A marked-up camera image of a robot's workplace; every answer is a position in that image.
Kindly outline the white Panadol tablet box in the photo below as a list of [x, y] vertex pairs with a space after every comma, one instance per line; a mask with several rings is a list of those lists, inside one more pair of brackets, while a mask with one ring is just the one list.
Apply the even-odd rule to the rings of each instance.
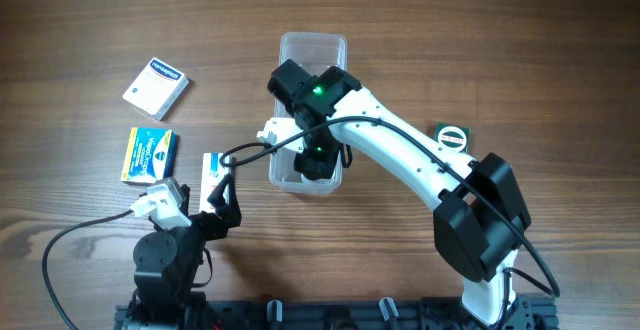
[[201, 171], [201, 186], [199, 211], [214, 213], [214, 207], [208, 202], [208, 197], [222, 182], [223, 178], [231, 172], [227, 167], [219, 164], [221, 153], [204, 153]]

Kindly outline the blue Vicks VapoDrops box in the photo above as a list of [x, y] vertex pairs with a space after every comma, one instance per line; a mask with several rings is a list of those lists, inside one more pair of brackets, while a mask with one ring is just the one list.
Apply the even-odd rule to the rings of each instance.
[[172, 130], [132, 127], [121, 181], [147, 185], [170, 177], [176, 143], [176, 134]]

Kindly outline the small green square box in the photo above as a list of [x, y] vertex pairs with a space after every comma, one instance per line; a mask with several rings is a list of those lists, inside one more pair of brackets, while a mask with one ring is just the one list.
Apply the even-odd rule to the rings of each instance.
[[452, 151], [467, 153], [470, 129], [454, 124], [438, 123], [434, 132], [434, 140]]

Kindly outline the white Hansaplast plaster box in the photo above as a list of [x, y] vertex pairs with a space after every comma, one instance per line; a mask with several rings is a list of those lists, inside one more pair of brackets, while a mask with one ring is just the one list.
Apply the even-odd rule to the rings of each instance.
[[122, 98], [156, 121], [161, 121], [189, 85], [180, 70], [153, 57]]

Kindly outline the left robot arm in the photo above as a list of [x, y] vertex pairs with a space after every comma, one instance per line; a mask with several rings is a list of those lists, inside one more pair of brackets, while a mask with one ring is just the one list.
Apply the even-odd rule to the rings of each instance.
[[206, 243], [223, 239], [241, 224], [241, 211], [231, 174], [225, 175], [207, 201], [211, 212], [188, 213], [190, 188], [173, 177], [150, 185], [130, 209], [147, 217], [154, 231], [133, 251], [136, 289], [116, 311], [116, 329], [222, 329], [195, 276], [200, 265], [212, 263]]

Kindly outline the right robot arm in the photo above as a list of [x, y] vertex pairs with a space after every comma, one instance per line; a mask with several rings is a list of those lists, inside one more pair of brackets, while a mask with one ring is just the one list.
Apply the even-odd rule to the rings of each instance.
[[494, 153], [476, 161], [446, 149], [336, 66], [315, 76], [287, 60], [267, 89], [293, 119], [270, 134], [293, 148], [294, 170], [329, 179], [341, 151], [354, 147], [396, 176], [432, 210], [436, 249], [464, 279], [463, 308], [502, 327], [515, 299], [507, 269], [531, 223], [511, 166]]

